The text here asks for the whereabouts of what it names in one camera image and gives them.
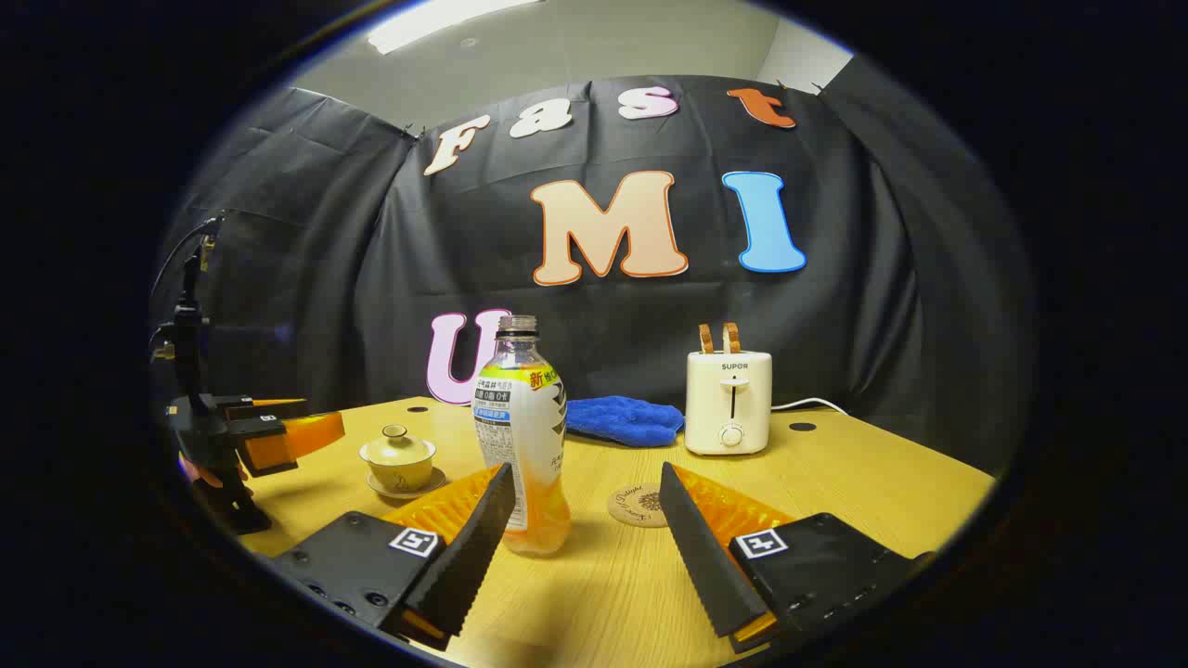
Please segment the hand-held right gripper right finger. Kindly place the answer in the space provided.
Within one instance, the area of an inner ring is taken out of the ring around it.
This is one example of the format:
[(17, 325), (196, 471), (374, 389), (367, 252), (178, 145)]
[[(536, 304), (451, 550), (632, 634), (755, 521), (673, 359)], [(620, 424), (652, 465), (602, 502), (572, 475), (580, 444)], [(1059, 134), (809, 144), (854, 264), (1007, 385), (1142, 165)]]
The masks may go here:
[(832, 513), (794, 519), (670, 462), (659, 503), (710, 625), (737, 653), (834, 634), (935, 557), (905, 557)]

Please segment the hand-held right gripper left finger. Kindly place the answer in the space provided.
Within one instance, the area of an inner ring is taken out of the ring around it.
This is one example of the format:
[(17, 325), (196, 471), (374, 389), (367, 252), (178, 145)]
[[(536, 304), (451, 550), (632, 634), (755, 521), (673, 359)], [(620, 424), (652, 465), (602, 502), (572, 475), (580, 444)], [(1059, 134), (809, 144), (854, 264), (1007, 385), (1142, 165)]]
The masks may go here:
[(436, 489), (383, 519), (358, 511), (273, 559), (327, 606), (446, 650), (461, 634), (516, 508), (508, 462)]

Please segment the round cork coaster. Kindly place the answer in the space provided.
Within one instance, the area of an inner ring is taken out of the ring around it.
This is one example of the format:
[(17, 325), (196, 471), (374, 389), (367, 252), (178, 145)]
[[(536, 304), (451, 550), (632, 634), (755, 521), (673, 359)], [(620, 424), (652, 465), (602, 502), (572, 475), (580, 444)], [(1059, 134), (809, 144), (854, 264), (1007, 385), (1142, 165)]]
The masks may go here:
[(664, 528), (665, 511), (659, 499), (657, 483), (632, 483), (609, 494), (607, 511), (612, 519), (627, 527)]

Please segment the yellow ceramic teacup lid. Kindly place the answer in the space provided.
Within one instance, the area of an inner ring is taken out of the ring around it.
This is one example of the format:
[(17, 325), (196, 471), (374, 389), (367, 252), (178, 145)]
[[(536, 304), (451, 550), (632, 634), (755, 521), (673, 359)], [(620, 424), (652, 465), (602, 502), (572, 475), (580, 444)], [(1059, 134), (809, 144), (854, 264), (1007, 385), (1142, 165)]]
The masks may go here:
[(417, 437), (403, 424), (386, 424), (381, 435), (361, 445), (359, 456), (365, 462), (379, 466), (403, 466), (426, 461), (436, 454), (436, 447)]

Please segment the yellow ceramic teacup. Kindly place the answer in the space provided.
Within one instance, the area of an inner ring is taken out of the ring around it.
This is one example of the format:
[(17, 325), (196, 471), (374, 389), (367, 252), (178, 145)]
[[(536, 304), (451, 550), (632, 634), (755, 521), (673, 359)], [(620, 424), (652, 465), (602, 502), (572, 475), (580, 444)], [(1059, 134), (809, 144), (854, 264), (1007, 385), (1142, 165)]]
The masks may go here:
[(434, 467), (432, 459), (394, 467), (365, 464), (368, 466), (368, 472), (373, 473), (378, 481), (383, 483), (383, 486), (392, 491), (421, 489), (432, 475)]

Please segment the clear plastic water bottle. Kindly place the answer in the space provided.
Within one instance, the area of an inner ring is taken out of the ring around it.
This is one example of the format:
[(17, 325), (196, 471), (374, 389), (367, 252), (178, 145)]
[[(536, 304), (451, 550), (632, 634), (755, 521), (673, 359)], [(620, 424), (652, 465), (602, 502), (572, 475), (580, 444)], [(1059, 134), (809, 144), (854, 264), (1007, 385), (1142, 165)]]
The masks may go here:
[(470, 401), (484, 464), (510, 465), (516, 499), (503, 541), (527, 557), (560, 552), (571, 529), (562, 487), (567, 389), (537, 345), (533, 316), (503, 315)]

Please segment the teacup saucer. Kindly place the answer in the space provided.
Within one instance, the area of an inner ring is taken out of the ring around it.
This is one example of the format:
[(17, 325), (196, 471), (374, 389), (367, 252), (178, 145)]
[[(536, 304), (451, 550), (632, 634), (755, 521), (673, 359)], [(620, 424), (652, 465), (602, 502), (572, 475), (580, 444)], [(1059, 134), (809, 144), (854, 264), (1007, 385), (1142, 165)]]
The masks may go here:
[(380, 494), (383, 498), (388, 498), (388, 499), (400, 499), (400, 500), (413, 499), (421, 497), (422, 494), (428, 494), (429, 492), (432, 492), (436, 489), (446, 486), (446, 483), (448, 483), (448, 478), (446, 477), (446, 474), (437, 467), (432, 467), (432, 474), (430, 474), (430, 478), (428, 479), (426, 483), (424, 483), (423, 486), (421, 486), (421, 489), (415, 489), (411, 491), (392, 491), (383, 486), (383, 483), (379, 483), (373, 473), (368, 473), (369, 490), (375, 492), (375, 494)]

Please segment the cream white toaster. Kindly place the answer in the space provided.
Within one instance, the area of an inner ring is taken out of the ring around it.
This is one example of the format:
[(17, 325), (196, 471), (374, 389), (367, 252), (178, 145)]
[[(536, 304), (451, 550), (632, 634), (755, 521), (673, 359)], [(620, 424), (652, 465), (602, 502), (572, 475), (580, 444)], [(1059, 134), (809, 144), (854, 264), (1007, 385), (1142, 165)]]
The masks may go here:
[(689, 353), (684, 445), (700, 456), (767, 448), (772, 357), (763, 352)]

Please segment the black backdrop cloth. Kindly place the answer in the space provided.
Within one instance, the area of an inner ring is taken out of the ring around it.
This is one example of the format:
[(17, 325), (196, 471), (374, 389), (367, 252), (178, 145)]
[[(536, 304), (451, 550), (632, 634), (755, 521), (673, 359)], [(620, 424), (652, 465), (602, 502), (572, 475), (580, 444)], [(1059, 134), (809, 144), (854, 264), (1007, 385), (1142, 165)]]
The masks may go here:
[(467, 378), (480, 313), (538, 319), (576, 399), (683, 407), (700, 323), (820, 397), (992, 475), (1026, 426), (1030, 271), (982, 160), (879, 73), (816, 95), (716, 76), (571, 82), (419, 138), (286, 89), (221, 141), (162, 248), (200, 275), (213, 393), (316, 412)]

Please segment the blue towel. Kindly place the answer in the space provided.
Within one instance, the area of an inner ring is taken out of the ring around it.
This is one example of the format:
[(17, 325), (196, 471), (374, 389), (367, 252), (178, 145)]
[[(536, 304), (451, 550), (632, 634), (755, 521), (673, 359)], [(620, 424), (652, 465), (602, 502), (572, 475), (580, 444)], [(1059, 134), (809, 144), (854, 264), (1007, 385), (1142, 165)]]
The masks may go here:
[(624, 396), (573, 399), (567, 407), (569, 431), (628, 448), (672, 445), (684, 424), (683, 414), (672, 405), (655, 405)]

